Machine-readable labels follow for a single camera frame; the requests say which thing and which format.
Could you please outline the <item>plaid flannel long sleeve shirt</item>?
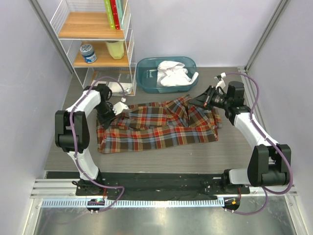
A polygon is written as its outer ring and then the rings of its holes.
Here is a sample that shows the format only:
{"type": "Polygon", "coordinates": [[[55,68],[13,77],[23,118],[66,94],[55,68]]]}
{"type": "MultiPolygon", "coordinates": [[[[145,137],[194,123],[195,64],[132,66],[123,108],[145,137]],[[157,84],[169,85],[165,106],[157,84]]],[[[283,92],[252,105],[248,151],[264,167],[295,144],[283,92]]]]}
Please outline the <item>plaid flannel long sleeve shirt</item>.
{"type": "Polygon", "coordinates": [[[171,101],[130,105],[107,129],[98,123],[98,152],[138,152],[217,141],[222,127],[218,110],[196,107],[190,100],[187,94],[171,101]]]}

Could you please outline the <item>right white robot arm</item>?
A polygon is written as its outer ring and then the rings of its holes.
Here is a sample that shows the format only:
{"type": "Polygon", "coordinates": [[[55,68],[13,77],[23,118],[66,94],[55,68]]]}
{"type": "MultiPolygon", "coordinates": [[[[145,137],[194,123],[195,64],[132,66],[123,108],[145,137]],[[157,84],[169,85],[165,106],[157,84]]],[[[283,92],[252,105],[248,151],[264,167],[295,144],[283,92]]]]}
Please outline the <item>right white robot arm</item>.
{"type": "Polygon", "coordinates": [[[245,137],[252,154],[247,168],[227,169],[226,178],[221,180],[221,188],[226,193],[233,193],[239,185],[264,187],[270,193],[272,186],[286,186],[277,194],[287,193],[293,185],[291,172],[291,148],[279,144],[271,138],[254,118],[251,109],[245,105],[245,88],[242,82],[231,81],[227,92],[222,88],[209,86],[201,95],[189,103],[199,108],[211,110],[223,109],[226,118],[245,137]]]}

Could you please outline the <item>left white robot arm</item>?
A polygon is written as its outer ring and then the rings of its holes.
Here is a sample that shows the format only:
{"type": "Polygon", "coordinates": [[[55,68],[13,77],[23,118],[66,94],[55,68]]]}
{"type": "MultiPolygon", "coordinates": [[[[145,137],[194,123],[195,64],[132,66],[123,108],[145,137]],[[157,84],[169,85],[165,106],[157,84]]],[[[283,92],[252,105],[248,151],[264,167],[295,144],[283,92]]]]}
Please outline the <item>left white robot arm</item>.
{"type": "Polygon", "coordinates": [[[112,91],[105,84],[88,86],[73,105],[55,113],[55,143],[73,159],[78,168],[80,178],[72,182],[78,196],[100,195],[104,191],[101,171],[89,151],[87,117],[92,110],[96,110],[98,122],[107,129],[116,117],[113,105],[109,103],[111,96],[112,91]]]}

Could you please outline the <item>white long sleeve shirt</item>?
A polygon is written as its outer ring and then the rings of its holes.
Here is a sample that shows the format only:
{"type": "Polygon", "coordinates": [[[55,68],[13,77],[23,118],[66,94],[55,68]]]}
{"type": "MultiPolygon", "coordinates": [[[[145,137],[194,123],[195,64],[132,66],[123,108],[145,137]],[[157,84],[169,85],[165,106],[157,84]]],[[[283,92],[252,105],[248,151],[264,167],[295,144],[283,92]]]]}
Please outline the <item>white long sleeve shirt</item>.
{"type": "Polygon", "coordinates": [[[175,61],[163,61],[157,68],[157,87],[178,87],[192,85],[199,76],[196,71],[188,75],[185,64],[175,61]]]}

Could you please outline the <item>grey white booklet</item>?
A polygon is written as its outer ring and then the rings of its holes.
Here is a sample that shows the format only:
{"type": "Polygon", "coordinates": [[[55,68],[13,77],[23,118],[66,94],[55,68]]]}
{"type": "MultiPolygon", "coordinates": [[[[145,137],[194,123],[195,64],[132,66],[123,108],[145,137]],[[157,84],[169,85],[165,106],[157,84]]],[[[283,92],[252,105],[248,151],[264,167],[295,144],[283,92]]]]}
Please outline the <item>grey white booklet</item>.
{"type": "Polygon", "coordinates": [[[97,71],[91,84],[95,83],[97,79],[107,76],[113,78],[113,80],[103,78],[96,84],[106,84],[111,89],[113,96],[129,95],[132,92],[133,81],[130,73],[127,71],[97,71]]]}

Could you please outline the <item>blue white jar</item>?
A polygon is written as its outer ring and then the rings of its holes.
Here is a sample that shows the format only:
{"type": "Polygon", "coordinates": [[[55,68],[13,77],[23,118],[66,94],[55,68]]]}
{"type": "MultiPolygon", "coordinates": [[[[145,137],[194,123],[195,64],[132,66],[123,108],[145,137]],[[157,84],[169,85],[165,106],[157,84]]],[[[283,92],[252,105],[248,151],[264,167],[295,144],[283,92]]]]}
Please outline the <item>blue white jar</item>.
{"type": "Polygon", "coordinates": [[[94,48],[91,44],[83,44],[80,46],[80,53],[84,61],[88,64],[94,63],[97,60],[94,48]]]}

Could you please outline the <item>teal plastic basin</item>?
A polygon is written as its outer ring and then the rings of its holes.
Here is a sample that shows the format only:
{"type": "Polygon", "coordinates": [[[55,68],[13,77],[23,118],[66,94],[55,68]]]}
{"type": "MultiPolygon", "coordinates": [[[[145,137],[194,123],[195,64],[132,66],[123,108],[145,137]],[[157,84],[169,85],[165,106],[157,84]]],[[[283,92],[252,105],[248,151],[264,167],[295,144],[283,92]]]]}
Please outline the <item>teal plastic basin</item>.
{"type": "Polygon", "coordinates": [[[175,61],[185,64],[185,68],[189,70],[188,75],[192,75],[197,71],[195,61],[186,56],[167,56],[142,59],[138,62],[136,67],[136,81],[146,93],[162,94],[187,92],[197,84],[199,77],[192,85],[189,86],[157,87],[157,68],[163,61],[175,61]]]}

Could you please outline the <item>yellow plastic container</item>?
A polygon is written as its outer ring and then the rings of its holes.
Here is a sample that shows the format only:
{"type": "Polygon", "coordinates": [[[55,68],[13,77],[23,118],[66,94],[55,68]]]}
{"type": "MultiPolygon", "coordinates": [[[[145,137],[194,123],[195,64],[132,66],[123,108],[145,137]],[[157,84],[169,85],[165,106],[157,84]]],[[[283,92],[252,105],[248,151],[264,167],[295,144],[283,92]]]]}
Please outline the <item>yellow plastic container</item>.
{"type": "Polygon", "coordinates": [[[113,59],[119,60],[124,56],[123,41],[106,41],[106,46],[113,59]]]}

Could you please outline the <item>red book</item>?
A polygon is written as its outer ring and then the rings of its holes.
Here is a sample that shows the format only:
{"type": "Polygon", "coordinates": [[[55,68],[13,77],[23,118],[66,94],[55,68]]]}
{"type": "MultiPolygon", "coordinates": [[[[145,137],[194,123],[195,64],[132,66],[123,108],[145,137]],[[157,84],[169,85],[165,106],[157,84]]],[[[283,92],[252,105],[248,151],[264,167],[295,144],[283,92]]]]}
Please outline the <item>red book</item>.
{"type": "Polygon", "coordinates": [[[111,3],[111,8],[112,8],[112,14],[113,14],[113,19],[114,19],[115,29],[120,30],[120,23],[119,23],[116,1],[110,0],[110,3],[111,3]]]}

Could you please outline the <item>teal book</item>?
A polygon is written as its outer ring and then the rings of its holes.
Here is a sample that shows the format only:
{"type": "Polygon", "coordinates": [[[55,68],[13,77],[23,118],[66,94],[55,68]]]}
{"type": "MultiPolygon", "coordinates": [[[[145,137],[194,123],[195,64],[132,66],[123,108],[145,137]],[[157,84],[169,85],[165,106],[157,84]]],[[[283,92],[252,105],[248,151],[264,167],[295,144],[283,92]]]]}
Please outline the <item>teal book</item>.
{"type": "Polygon", "coordinates": [[[124,2],[123,0],[115,0],[120,25],[122,25],[123,13],[124,13],[123,12],[123,10],[124,10],[124,3],[123,2],[124,2]]]}

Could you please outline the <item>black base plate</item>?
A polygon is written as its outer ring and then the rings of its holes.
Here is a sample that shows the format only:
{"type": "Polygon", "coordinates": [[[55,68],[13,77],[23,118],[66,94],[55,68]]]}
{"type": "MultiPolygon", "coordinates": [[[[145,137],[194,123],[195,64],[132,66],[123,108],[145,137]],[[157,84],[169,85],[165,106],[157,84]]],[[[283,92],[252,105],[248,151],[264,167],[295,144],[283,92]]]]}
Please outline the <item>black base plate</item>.
{"type": "Polygon", "coordinates": [[[72,183],[77,195],[100,195],[116,198],[122,191],[123,200],[175,200],[215,195],[249,194],[245,185],[231,185],[223,174],[179,173],[102,173],[72,183]]]}

